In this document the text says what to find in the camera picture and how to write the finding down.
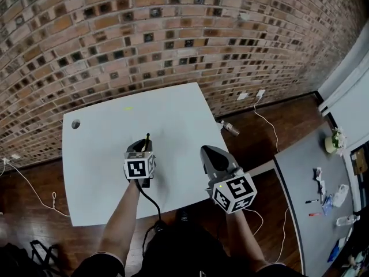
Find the pen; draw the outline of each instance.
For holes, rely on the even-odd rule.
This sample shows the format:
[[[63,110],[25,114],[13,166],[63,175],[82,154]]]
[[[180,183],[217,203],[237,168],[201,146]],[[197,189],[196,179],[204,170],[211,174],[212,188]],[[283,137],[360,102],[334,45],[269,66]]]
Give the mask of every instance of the pen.
[[[308,201],[306,201],[306,202],[305,202],[305,204],[312,203],[312,202],[317,202],[317,201],[319,201],[319,199],[315,199],[315,200],[308,200]]]

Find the hole in table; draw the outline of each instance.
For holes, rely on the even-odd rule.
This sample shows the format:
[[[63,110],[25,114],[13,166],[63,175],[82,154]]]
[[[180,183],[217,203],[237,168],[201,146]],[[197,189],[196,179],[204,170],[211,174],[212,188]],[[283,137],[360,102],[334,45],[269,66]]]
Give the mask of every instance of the hole in table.
[[[77,128],[79,128],[79,127],[80,127],[80,125],[81,125],[81,121],[79,121],[78,119],[74,120],[74,121],[71,123],[71,127],[72,127],[73,129],[77,129]]]

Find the white cube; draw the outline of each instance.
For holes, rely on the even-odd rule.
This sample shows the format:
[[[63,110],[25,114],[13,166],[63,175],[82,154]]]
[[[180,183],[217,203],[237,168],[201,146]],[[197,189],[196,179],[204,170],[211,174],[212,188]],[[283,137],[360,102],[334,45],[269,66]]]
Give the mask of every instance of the white cube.
[[[248,207],[256,194],[253,179],[248,173],[216,183],[213,188],[214,202],[228,214]]]
[[[125,153],[125,174],[127,179],[149,178],[154,172],[153,152]]]

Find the hardwood floor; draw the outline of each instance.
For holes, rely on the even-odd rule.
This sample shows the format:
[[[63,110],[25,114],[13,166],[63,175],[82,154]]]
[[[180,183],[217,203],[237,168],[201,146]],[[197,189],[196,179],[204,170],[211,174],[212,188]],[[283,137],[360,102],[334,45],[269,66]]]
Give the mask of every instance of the hardwood floor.
[[[317,106],[314,96],[306,96],[263,108],[258,112],[275,125],[279,137],[278,147],[283,150],[324,122]],[[227,121],[241,131],[238,137],[233,137],[228,132],[222,134],[230,153],[236,157],[244,170],[250,170],[271,160],[276,153],[276,139],[270,125],[253,112],[227,118]],[[52,205],[51,194],[56,192],[56,207],[68,214],[61,160],[21,172],[29,179],[45,204]],[[266,258],[275,261],[283,239],[282,226],[287,202],[272,171],[255,177],[254,182],[258,195],[250,208],[258,211],[264,218],[264,224],[255,237]],[[1,177],[0,198],[0,206],[4,212],[4,215],[0,216],[0,245],[11,242],[30,252],[29,242],[34,239],[38,239],[45,246],[59,244],[59,257],[69,274],[96,250],[104,226],[72,227],[69,218],[43,207],[31,187],[16,172]],[[214,206],[210,200],[189,206],[189,214],[214,236],[224,218],[220,208]],[[260,218],[250,211],[245,211],[245,214],[252,231],[256,231],[261,223]],[[174,211],[163,214],[163,220],[166,222],[173,221],[174,217]],[[156,219],[156,216],[151,216],[137,220],[126,264],[126,276],[140,270],[142,241],[146,230]],[[298,244],[289,212],[285,231],[288,241],[285,241],[280,260],[300,271]],[[228,251],[225,224],[220,228],[220,240]]]

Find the potted plant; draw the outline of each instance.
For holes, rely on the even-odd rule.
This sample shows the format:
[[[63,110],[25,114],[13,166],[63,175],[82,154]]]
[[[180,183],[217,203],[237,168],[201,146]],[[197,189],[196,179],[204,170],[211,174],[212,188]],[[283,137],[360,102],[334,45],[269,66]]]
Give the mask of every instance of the potted plant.
[[[326,137],[324,140],[325,150],[330,154],[335,152],[342,156],[347,146],[346,140],[347,138],[344,136],[342,128],[335,128],[332,136]]]

